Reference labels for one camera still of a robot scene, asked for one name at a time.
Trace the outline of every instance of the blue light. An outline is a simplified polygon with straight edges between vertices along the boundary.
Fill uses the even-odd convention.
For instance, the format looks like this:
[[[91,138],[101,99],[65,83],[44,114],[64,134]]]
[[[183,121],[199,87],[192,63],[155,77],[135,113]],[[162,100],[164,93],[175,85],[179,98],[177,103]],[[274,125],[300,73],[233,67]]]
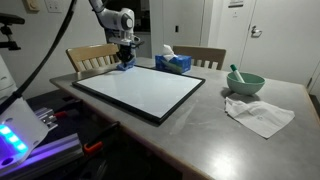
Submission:
[[[9,127],[0,125],[0,136],[3,136],[18,151],[27,151],[28,147],[10,130]]]
[[[19,138],[16,135],[13,135],[9,138],[9,141],[12,143],[15,143],[15,142],[19,141]]]

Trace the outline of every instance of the white cloth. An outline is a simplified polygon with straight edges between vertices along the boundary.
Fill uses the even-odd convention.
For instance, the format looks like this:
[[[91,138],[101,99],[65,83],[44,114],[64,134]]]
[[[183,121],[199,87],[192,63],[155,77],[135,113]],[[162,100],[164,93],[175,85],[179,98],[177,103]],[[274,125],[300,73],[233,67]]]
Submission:
[[[163,45],[162,55],[167,61],[170,61],[173,57],[177,57],[177,55],[175,55],[174,52],[172,51],[171,47],[166,44]]]
[[[228,97],[226,97],[226,112],[232,118],[265,138],[270,138],[295,116],[293,111],[281,109],[263,101],[246,104]]]

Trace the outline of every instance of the gray table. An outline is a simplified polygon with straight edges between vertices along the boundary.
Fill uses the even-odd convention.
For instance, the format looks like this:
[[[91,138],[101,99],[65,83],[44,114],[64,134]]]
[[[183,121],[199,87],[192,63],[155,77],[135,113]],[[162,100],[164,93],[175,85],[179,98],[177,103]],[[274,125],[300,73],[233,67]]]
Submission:
[[[153,67],[151,59],[139,65]],[[161,126],[71,86],[114,68],[99,68],[51,79],[60,89],[108,121],[120,121],[124,131],[184,173],[184,179],[320,179],[319,119],[304,86],[266,79],[265,86],[245,101],[262,100],[295,112],[296,117],[266,140],[228,117],[225,97],[228,72],[192,67],[187,75],[206,82]]]

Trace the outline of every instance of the black cable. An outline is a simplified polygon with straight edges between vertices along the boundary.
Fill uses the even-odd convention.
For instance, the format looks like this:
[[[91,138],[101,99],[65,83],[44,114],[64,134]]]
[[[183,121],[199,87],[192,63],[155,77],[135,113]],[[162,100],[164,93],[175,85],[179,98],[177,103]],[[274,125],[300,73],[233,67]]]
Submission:
[[[38,75],[42,67],[46,64],[48,59],[50,58],[51,54],[59,44],[62,36],[64,35],[65,31],[67,30],[69,23],[72,19],[72,16],[74,14],[75,5],[77,3],[77,0],[72,0],[67,12],[66,17],[63,20],[63,23],[58,31],[58,34],[56,38],[54,39],[47,55],[44,57],[44,59],[41,61],[39,66],[33,71],[33,73],[28,77],[28,79],[16,90],[12,93],[12,95],[7,98],[1,105],[0,105],[0,115],[7,110],[12,103],[14,103],[15,100],[22,97],[22,93],[28,88],[28,86],[31,84],[31,82],[34,80],[34,78]]]

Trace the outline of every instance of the blue tissue box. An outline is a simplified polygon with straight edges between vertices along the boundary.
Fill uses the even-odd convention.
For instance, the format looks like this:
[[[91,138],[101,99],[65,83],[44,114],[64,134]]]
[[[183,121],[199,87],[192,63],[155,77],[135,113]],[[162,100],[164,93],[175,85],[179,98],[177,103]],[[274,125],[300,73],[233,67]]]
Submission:
[[[191,56],[177,56],[167,61],[162,55],[156,55],[156,69],[178,74],[189,71],[191,69]]]

